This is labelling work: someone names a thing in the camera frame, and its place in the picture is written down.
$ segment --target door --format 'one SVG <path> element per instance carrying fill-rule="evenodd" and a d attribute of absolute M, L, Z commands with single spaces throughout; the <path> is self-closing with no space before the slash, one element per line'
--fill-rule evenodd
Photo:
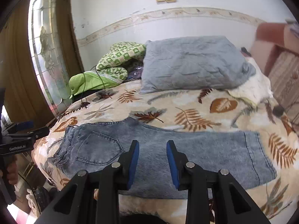
<path fill-rule="evenodd" d="M 22 0 L 4 32 L 7 113 L 13 122 L 44 126 L 71 104 L 68 81 L 83 71 L 70 0 Z"/>

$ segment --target wire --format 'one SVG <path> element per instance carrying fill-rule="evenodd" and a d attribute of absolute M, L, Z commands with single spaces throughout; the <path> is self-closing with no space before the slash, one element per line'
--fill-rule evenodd
<path fill-rule="evenodd" d="M 39 214 L 41 214 L 41 211 L 40 211 L 40 208 L 39 208 L 39 205 L 38 205 L 38 202 L 37 202 L 37 199 L 36 199 L 36 196 L 35 196 L 35 193 L 33 191 L 33 188 L 31 188 L 30 184 L 27 182 L 27 180 L 18 173 L 18 175 L 28 184 L 29 188 L 31 189 L 32 193 L 33 193 L 33 196 L 35 198 L 35 201 L 36 201 L 36 204 L 37 204 L 37 207 L 38 207 L 38 211 L 39 211 Z"/>
<path fill-rule="evenodd" d="M 102 81 L 102 83 L 103 83 L 103 87 L 104 87 L 104 93 L 106 94 L 105 84 L 104 84 L 104 82 L 103 82 L 101 76 L 99 75 L 97 69 L 95 69 L 95 72 L 97 73 L 98 77 L 101 79 L 101 81 Z M 85 74 L 84 74 L 84 72 L 83 72 L 82 74 L 83 74 L 83 76 L 84 76 L 84 88 L 83 88 L 83 91 L 82 91 L 82 93 L 81 93 L 81 103 L 83 103 L 83 101 L 82 101 L 82 97 L 83 97 L 83 93 L 84 93 L 85 86 L 86 86 L 86 78 L 85 78 Z"/>

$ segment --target bed sheet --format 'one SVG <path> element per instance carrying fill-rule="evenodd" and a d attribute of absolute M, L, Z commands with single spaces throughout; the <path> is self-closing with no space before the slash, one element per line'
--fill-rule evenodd
<path fill-rule="evenodd" d="M 140 87 L 141 81 L 131 81 L 75 102 L 51 128 L 50 134 L 40 140 L 32 155 L 42 173 L 58 189 L 62 189 L 69 179 L 47 158 L 59 148 L 66 127 L 120 121 L 130 116 L 155 127 L 177 131 L 258 131 L 278 176 L 247 192 L 268 219 L 297 201 L 298 136 L 287 116 L 277 118 L 272 114 L 273 107 L 278 104 L 275 99 L 265 100 L 253 108 L 226 91 L 170 90 L 139 94 Z M 185 223 L 186 200 L 149 200 L 120 195 L 119 202 L 122 213 L 149 213 L 171 224 Z"/>

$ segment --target denim fabric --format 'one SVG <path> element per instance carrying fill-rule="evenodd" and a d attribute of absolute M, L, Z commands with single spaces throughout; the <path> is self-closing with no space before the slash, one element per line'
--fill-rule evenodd
<path fill-rule="evenodd" d="M 187 191 L 177 191 L 172 183 L 166 155 L 168 140 L 174 140 L 178 151 L 206 170 L 228 169 L 245 189 L 276 177 L 257 132 L 175 132 L 130 117 L 119 122 L 69 126 L 59 149 L 48 160 L 71 178 L 81 169 L 94 172 L 117 161 L 122 152 L 129 150 L 132 140 L 140 143 L 135 181 L 129 191 L 121 194 L 142 198 L 187 198 Z"/>

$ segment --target metal screw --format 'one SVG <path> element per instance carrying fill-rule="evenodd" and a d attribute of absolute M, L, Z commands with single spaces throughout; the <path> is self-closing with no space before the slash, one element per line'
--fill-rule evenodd
<path fill-rule="evenodd" d="M 188 168 L 193 168 L 194 166 L 195 166 L 194 162 L 189 161 L 186 163 L 186 167 Z"/>
<path fill-rule="evenodd" d="M 121 166 L 121 164 L 119 162 L 115 161 L 114 163 L 111 164 L 111 166 L 114 168 L 118 168 Z"/>
<path fill-rule="evenodd" d="M 86 172 L 86 170 L 80 170 L 77 174 L 78 174 L 78 176 L 82 177 L 85 174 L 87 174 L 87 172 Z"/>
<path fill-rule="evenodd" d="M 229 171 L 227 170 L 227 169 L 221 169 L 220 170 L 220 173 L 222 174 L 222 175 L 228 175 L 229 174 Z"/>

